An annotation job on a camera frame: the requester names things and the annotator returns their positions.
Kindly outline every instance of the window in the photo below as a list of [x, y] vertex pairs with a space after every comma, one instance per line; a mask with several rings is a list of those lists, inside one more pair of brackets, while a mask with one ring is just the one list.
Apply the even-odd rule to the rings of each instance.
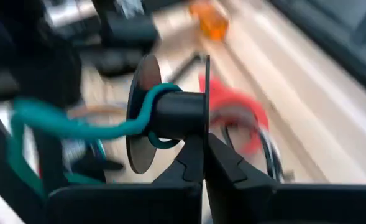
[[366, 87], [366, 0], [268, 0]]

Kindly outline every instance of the red cloth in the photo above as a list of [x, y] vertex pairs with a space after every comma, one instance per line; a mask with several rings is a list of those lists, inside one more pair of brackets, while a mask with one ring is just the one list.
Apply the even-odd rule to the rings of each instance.
[[[201, 92], [205, 89], [205, 76], [199, 76], [199, 86]], [[268, 118], [263, 106], [248, 95], [231, 90], [223, 85], [217, 78], [212, 77], [210, 79], [210, 99], [209, 109], [218, 110], [225, 106], [241, 105], [247, 108], [255, 117], [257, 125], [268, 129]], [[221, 120], [213, 121], [211, 125], [216, 123], [222, 124], [236, 124], [237, 119], [234, 118], [222, 118]], [[262, 143], [256, 130], [252, 130], [250, 133], [250, 141], [247, 142], [242, 149], [245, 154], [253, 154], [260, 149]]]

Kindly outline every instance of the green cable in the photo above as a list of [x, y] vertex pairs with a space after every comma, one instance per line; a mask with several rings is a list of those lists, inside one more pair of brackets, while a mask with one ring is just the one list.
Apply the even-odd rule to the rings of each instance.
[[[80, 121], [80, 122], [82, 122], [82, 123], [85, 123], [86, 121], [85, 120], [83, 120], [83, 119], [77, 119], [78, 121]], [[106, 151], [105, 151], [105, 149], [104, 149], [104, 146], [103, 146], [103, 144], [102, 144], [102, 142], [101, 142], [101, 140], [96, 140], [95, 142], [89, 142], [89, 144], [91, 145], [91, 146], [96, 146], [98, 149], [99, 149], [99, 151], [100, 151], [100, 154], [101, 154], [101, 157], [103, 158], [103, 159], [105, 159], [106, 158]]]
[[[158, 94], [166, 91], [181, 91], [171, 83], [153, 87], [145, 96], [137, 119], [127, 120], [117, 126], [94, 127], [77, 120], [71, 120], [60, 109], [37, 100], [15, 100], [14, 114], [11, 118], [11, 137], [9, 138], [8, 162], [17, 176], [30, 186], [40, 197], [46, 199], [43, 183], [29, 167], [23, 157], [24, 125], [38, 128], [60, 138], [74, 138], [86, 141], [115, 139], [125, 135], [140, 134], [150, 121], [152, 103]], [[67, 179], [77, 183], [100, 184], [98, 180], [82, 175], [68, 174]]]
[[159, 140], [158, 136], [153, 132], [148, 133], [148, 140], [150, 141], [151, 145], [153, 147], [156, 147], [157, 149], [169, 149], [171, 147], [175, 147], [180, 142], [180, 140], [176, 139], [171, 139], [165, 142], [161, 141]]

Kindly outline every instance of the black spool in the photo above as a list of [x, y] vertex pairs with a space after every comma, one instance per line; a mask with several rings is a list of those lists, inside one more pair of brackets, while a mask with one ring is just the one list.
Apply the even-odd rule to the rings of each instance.
[[[208, 64], [209, 57], [206, 66], [207, 80]], [[157, 58], [154, 55], [144, 57], [130, 87], [126, 119], [136, 119], [147, 92], [161, 82]], [[154, 101], [147, 129], [141, 135], [126, 136], [127, 156], [135, 173], [145, 173], [155, 157], [157, 149], [148, 140], [149, 131], [153, 131], [160, 138], [168, 139], [184, 140], [190, 135], [206, 138], [209, 129], [209, 91], [205, 93], [168, 92]]]

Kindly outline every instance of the orange bottle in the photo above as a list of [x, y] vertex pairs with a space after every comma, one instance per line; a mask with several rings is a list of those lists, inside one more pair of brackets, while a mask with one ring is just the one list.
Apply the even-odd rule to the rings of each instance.
[[228, 20], [208, 0], [191, 3], [190, 14], [199, 19], [202, 33], [211, 40], [222, 41], [228, 30]]

